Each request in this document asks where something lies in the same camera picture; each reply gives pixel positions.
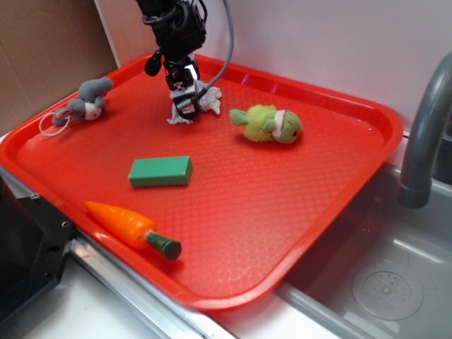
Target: tray rim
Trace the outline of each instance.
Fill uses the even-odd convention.
[[[144,65],[149,57],[150,54],[147,54],[131,61],[120,69],[107,74],[106,77],[111,78],[114,81],[115,87],[119,86],[128,79],[142,73]],[[197,55],[196,58],[200,64],[201,70],[207,70],[206,73],[209,75],[216,74],[222,67],[222,61],[201,55]],[[369,161],[367,166],[352,180],[345,190],[343,190],[334,200],[330,207],[313,224],[315,225],[319,222],[325,224],[326,226],[323,228],[322,232],[318,234],[319,231],[317,227],[310,227],[302,239],[299,239],[293,248],[282,258],[279,264],[269,274],[267,274],[267,276],[265,276],[260,283],[247,291],[228,297],[205,297],[187,289],[183,284],[171,279],[167,274],[163,273],[153,264],[150,264],[142,258],[138,258],[139,260],[136,260],[133,264],[128,263],[128,265],[137,271],[138,274],[144,270],[149,272],[148,275],[153,277],[151,282],[155,283],[162,291],[166,292],[178,302],[181,302],[188,307],[204,311],[235,308],[251,302],[276,287],[290,268],[296,264],[302,255],[309,249],[315,240],[320,237],[327,226],[334,221],[335,217],[345,207],[343,205],[344,199],[346,201],[351,201],[356,196],[360,189],[375,174],[378,168],[385,163],[387,157],[397,148],[403,137],[403,125],[398,115],[392,109],[376,102],[339,93],[334,90],[321,88],[316,85],[310,85],[280,76],[275,76],[270,73],[236,64],[230,64],[223,78],[225,80],[240,83],[244,86],[264,90],[275,95],[282,95],[283,97],[290,98],[291,100],[306,102],[301,100],[301,98],[297,99],[291,96],[299,92],[303,92],[305,94],[303,99],[306,99],[306,96],[308,95],[309,97],[313,97],[312,100],[318,100],[319,102],[328,103],[332,100],[335,102],[335,105],[338,105],[338,107],[342,110],[342,112],[338,112],[335,109],[334,112],[345,114],[355,119],[364,120],[375,126],[381,132],[384,144],[379,152]],[[18,164],[14,162],[14,156],[16,151],[27,142],[28,137],[30,136],[30,130],[36,131],[34,135],[39,133],[37,125],[45,114],[53,112],[55,109],[64,106],[69,100],[75,98],[76,96],[77,93],[69,95],[67,98],[37,114],[32,119],[29,119],[23,124],[17,126],[5,137],[3,142],[0,143],[0,165],[4,166],[6,170],[15,175],[33,191],[38,192],[40,195],[48,199],[52,204],[54,204],[55,207],[57,207],[64,214],[67,214],[70,218],[74,215],[80,214],[79,209],[75,208],[75,206],[73,206],[68,199],[63,196],[59,196],[59,194],[53,193],[50,188],[41,184],[39,180],[34,178],[25,169],[18,166]],[[328,109],[328,105],[326,105],[326,107],[320,105],[315,106]],[[87,221],[92,222],[86,215],[74,218],[73,221],[76,225]],[[303,240],[305,238],[315,240],[307,244],[307,241]],[[114,240],[107,241],[105,244],[100,244],[100,246],[103,246],[108,251],[112,251],[112,255],[118,257],[122,261],[127,256],[134,254],[134,251],[122,243]]]

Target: sink drain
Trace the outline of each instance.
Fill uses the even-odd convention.
[[[421,306],[422,287],[416,277],[390,264],[363,268],[353,280],[356,303],[368,314],[384,320],[400,320]]]

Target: plastic tray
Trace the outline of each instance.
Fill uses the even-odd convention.
[[[237,307],[271,291],[399,144],[390,109],[312,85],[231,65],[218,81],[222,114],[170,125],[164,75],[142,72],[148,56],[108,76],[114,82],[97,121],[71,123],[58,136],[39,132],[50,107],[12,131],[0,163],[77,227],[179,302],[196,309]],[[204,81],[222,62],[199,56]],[[292,145],[253,143],[229,110],[290,109],[304,132]],[[44,127],[54,131],[51,119]],[[133,188],[135,159],[191,156],[186,186]],[[182,242],[177,261],[135,251],[91,219],[99,201],[154,219]]]

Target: sink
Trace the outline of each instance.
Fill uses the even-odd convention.
[[[342,338],[452,338],[452,190],[405,208],[399,174],[385,164],[277,291]]]

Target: gray faucet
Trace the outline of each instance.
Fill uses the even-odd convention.
[[[436,68],[417,110],[398,182],[398,201],[420,208],[432,177],[452,183],[452,52]]]

